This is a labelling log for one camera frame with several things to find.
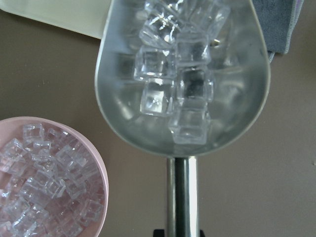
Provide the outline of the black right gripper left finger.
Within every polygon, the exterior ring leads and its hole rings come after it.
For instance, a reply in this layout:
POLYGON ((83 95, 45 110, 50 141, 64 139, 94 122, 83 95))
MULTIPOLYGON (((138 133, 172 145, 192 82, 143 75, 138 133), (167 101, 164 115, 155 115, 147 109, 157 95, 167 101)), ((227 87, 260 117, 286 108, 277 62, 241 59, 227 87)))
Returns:
POLYGON ((153 231, 153 237, 169 237, 170 230, 169 229, 155 229, 153 231))

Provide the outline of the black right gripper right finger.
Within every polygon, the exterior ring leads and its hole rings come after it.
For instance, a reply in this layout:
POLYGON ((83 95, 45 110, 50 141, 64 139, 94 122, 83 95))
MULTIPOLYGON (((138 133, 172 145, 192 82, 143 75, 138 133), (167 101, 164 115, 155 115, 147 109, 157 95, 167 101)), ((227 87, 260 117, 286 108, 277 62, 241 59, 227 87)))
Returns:
POLYGON ((205 237, 205 234, 204 234, 203 230, 200 230, 200 231, 199 231, 199 236, 200 236, 200 237, 205 237))

